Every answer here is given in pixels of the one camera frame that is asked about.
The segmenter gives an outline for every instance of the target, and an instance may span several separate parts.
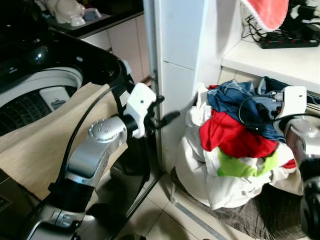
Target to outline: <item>clothing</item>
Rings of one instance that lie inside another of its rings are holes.
[[[269,89],[267,89],[265,78],[262,78],[256,89],[253,82],[238,83],[235,80],[230,80],[215,89],[209,90],[207,97],[208,102],[217,112],[225,112],[238,122],[241,122],[239,119],[240,105],[247,100],[241,108],[242,120],[245,123],[260,124],[261,126],[258,129],[253,127],[252,130],[266,139],[284,142],[284,136],[279,134],[272,124],[264,124],[266,119],[263,119],[261,111],[257,110],[257,104],[263,105],[266,117],[273,119],[272,113],[281,108],[281,102],[272,101],[272,99],[266,97],[270,95],[267,90]]]
[[[263,176],[274,168],[286,164],[294,157],[291,149],[285,143],[280,143],[272,154],[264,158],[236,158],[225,154],[219,147],[214,148],[212,151],[205,151],[203,155],[208,173],[212,176],[238,178]]]
[[[301,180],[300,171],[295,168],[276,167],[272,170],[272,179],[269,183],[277,189],[291,194],[302,196],[304,184]]]
[[[294,169],[297,167],[296,161],[294,159],[291,159],[286,164],[284,164],[282,167],[284,167],[285,169]]]
[[[250,131],[225,112],[212,109],[212,117],[199,131],[201,145],[206,151],[219,146],[235,158],[263,158],[271,154],[278,143]]]
[[[277,181],[290,176],[290,174],[280,174],[278,176],[277,173],[274,173],[278,168],[283,169],[283,167],[278,167],[285,164],[285,160],[281,157],[278,158],[276,167],[257,177],[251,175],[243,177],[219,176],[217,173],[219,166],[218,168],[215,167],[215,164],[220,164],[219,159],[213,159],[214,151],[217,151],[219,148],[214,147],[212,151],[206,151],[202,148],[200,141],[199,129],[211,118],[211,111],[212,108],[207,101],[207,89],[202,85],[198,89],[196,106],[193,106],[186,114],[187,128],[177,148],[175,158],[176,174],[191,196],[212,209],[221,207],[235,208],[244,205],[251,198],[260,194],[264,184],[271,183],[273,179],[276,179],[274,182],[277,183]],[[217,112],[217,114],[225,115],[223,112]],[[263,138],[254,132],[251,133],[259,138]],[[277,144],[271,148],[270,153],[276,149]],[[257,158],[257,160],[263,165],[261,158]]]

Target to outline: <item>electrical cable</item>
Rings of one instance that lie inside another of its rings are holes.
[[[46,196],[45,199],[43,199],[41,202],[39,202],[39,204],[37,206],[35,206],[29,213],[27,216],[24,217],[20,227],[19,227],[19,231],[17,233],[17,240],[22,240],[23,237],[23,233],[24,233],[24,227],[27,225],[27,222],[32,218],[32,216],[34,214],[36,214],[36,212],[39,211],[40,208],[42,208],[48,201],[49,196]]]
[[[255,33],[253,33],[253,35],[255,35],[258,31],[260,31],[260,30],[262,30],[261,28],[260,29],[254,29],[255,30]],[[249,36],[252,36],[251,34],[248,34],[248,35],[246,35],[246,36],[243,36],[243,34],[241,35],[241,37],[244,39],[244,38],[247,38],[247,37],[249,37]]]
[[[281,121],[281,120],[284,120],[284,119],[288,119],[288,118],[293,118],[293,117],[296,117],[296,116],[310,116],[310,117],[315,117],[315,118],[318,118],[320,119],[320,115],[319,114],[314,114],[314,113],[297,113],[297,114],[291,114],[291,115],[287,115],[287,116],[283,116],[283,117],[279,117],[279,118],[276,118],[276,119],[272,119],[270,121],[264,121],[262,123],[255,123],[255,122],[244,122],[241,118],[241,109],[243,107],[243,105],[253,99],[253,98],[256,98],[256,97],[270,97],[271,95],[270,94],[267,94],[267,95],[261,95],[261,96],[249,96],[247,97],[246,99],[244,99],[242,101],[242,103],[240,104],[240,107],[239,107],[239,110],[238,110],[238,117],[239,117],[239,120],[240,122],[245,125],[246,127],[259,127],[261,126],[262,124],[263,125],[266,125],[266,124],[273,124],[274,122],[277,122],[277,121]]]
[[[277,121],[281,121],[284,119],[289,119],[289,118],[293,118],[293,117],[297,117],[297,116],[310,116],[310,117],[314,117],[317,119],[320,119],[320,115],[319,114],[314,114],[314,113],[296,113],[296,114],[291,114],[291,115],[287,115],[287,116],[283,116],[283,117],[279,117],[270,121],[266,121],[265,124],[273,124],[274,122]]]
[[[72,147],[72,144],[76,138],[76,135],[81,127],[81,125],[83,124],[83,122],[85,121],[86,117],[88,116],[88,114],[90,113],[90,111],[93,109],[93,107],[106,95],[108,94],[110,91],[114,90],[115,88],[119,87],[119,85],[114,85],[110,88],[108,88],[107,90],[105,90],[103,93],[101,93],[95,100],[93,103],[91,103],[91,105],[88,107],[88,109],[85,111],[85,113],[83,114],[82,118],[79,120],[78,124],[76,125],[76,127],[74,128],[73,132],[72,132],[72,135],[71,137],[69,138],[69,141],[68,141],[68,144],[66,146],[66,149],[65,149],[65,152],[64,152],[64,155],[63,155],[63,159],[62,159],[62,164],[61,164],[61,168],[60,168],[60,171],[59,171],[59,174],[58,174],[58,177],[55,181],[55,184],[58,184],[61,182],[61,180],[63,179],[64,177],[64,171],[66,169],[66,165],[67,165],[67,162],[68,162],[68,157],[69,157],[69,153],[70,153],[70,150],[71,150],[71,147]],[[18,238],[17,239],[20,239],[21,237],[21,234],[23,233],[23,228],[25,227],[27,221],[29,221],[32,216],[40,209],[42,208],[48,201],[49,199],[49,196],[48,195],[44,200],[42,200],[35,208],[33,208],[31,210],[31,212],[24,218],[21,226],[20,226],[20,231],[18,232]]]
[[[249,31],[250,31],[250,34],[251,34],[252,39],[253,39],[256,43],[259,43],[259,40],[255,39],[255,37],[254,37],[254,35],[253,35],[252,31],[251,31],[251,24],[249,24],[248,26],[249,26]]]
[[[243,105],[244,105],[247,101],[249,101],[249,100],[251,100],[251,99],[254,99],[254,98],[261,98],[261,97],[263,97],[263,98],[270,98],[271,96],[272,96],[271,94],[264,94],[264,95],[259,95],[259,96],[248,96],[247,98],[245,98],[245,99],[241,102],[240,107],[239,107],[239,110],[238,110],[238,117],[239,117],[240,122],[241,122],[242,124],[246,125],[245,122],[244,122],[244,121],[242,120],[242,118],[241,118],[240,112],[241,112],[241,109],[242,109]]]
[[[83,114],[82,118],[80,119],[80,121],[78,122],[78,124],[76,125],[76,127],[74,128],[71,137],[69,138],[68,144],[66,146],[64,155],[63,155],[63,159],[62,159],[62,163],[61,163],[61,168],[58,174],[58,177],[55,181],[56,184],[59,184],[61,182],[61,180],[64,177],[64,173],[65,173],[65,168],[67,166],[67,162],[68,162],[68,157],[69,157],[69,153],[72,147],[72,144],[76,138],[76,135],[81,127],[81,125],[83,124],[83,122],[85,121],[86,117],[88,116],[88,114],[90,113],[90,111],[93,109],[93,107],[106,95],[108,94],[110,91],[114,90],[115,88],[117,88],[119,85],[114,85],[110,88],[108,88],[107,90],[105,90],[103,93],[100,94],[100,96],[98,96],[93,103],[91,103],[91,105],[88,107],[88,109],[85,111],[85,113]]]
[[[253,26],[250,22],[248,22],[248,25],[251,26],[255,30],[255,34],[257,34],[259,37],[264,37],[267,33],[260,33],[259,30]]]
[[[315,105],[320,105],[320,102],[317,102],[312,95],[307,94],[307,96],[312,99],[312,101],[313,101],[313,103],[314,103]]]

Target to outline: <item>washing machine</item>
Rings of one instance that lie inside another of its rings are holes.
[[[121,96],[134,87],[125,62],[50,29],[33,0],[8,0],[1,6],[0,136],[52,113],[89,82],[121,85],[112,93],[122,113]],[[103,213],[114,224],[116,219],[122,221],[149,178],[146,152],[145,139],[128,141],[128,149],[111,169],[111,180],[102,188],[105,202],[101,208],[95,206],[92,215]],[[0,170],[0,239],[15,239],[20,223],[37,202]]]

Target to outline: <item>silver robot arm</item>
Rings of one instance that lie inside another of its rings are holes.
[[[51,191],[40,211],[28,221],[22,239],[76,240],[86,206],[91,199],[109,157],[127,138],[142,138],[179,115],[169,114],[162,121],[153,119],[153,107],[164,100],[150,88],[138,83],[126,104],[123,116],[113,116],[94,122],[88,135],[72,152],[62,182]]]
[[[277,118],[306,111],[305,87],[287,86],[282,93],[282,110]],[[303,181],[300,205],[302,230],[310,239],[320,240],[320,130],[302,116],[276,121],[274,128],[283,133],[300,170]]]

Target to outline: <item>cabinet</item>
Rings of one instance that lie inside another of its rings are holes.
[[[141,56],[142,76],[145,79],[150,75],[150,69],[144,14],[136,18],[136,27],[138,32],[139,50]]]
[[[136,19],[125,21],[107,31],[113,54],[129,63],[134,82],[140,82],[143,79],[143,72]]]
[[[135,83],[150,75],[144,14],[82,40],[127,61]]]
[[[111,51],[111,44],[107,30],[100,31],[96,34],[83,38],[82,40],[103,50]]]

